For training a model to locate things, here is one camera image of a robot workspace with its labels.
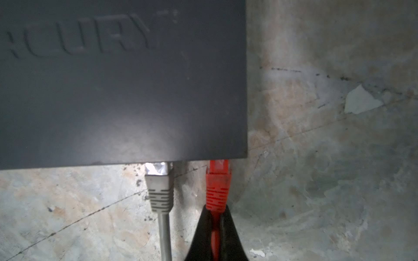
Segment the black network switch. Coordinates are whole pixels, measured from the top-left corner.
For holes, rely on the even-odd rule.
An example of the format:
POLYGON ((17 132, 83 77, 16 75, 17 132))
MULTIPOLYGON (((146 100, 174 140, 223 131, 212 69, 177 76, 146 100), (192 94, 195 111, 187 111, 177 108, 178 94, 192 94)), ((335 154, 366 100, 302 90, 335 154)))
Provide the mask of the black network switch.
POLYGON ((2 1, 1 169, 246 158, 245 1, 2 1))

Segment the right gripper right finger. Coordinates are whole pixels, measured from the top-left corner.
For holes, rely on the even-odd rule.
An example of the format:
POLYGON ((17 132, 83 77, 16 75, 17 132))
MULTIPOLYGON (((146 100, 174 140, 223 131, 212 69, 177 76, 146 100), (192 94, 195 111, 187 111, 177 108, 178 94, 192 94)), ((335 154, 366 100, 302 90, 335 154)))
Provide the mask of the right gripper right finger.
POLYGON ((230 209, 226 206, 220 219, 220 261, 249 261, 239 239, 230 209))

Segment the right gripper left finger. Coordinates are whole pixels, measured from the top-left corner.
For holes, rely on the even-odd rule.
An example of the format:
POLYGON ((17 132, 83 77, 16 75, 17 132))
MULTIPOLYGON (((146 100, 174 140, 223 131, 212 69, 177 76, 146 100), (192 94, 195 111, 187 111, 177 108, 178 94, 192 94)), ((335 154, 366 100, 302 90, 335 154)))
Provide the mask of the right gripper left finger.
POLYGON ((185 261, 212 261, 211 249, 212 215, 203 206, 198 225, 185 261))

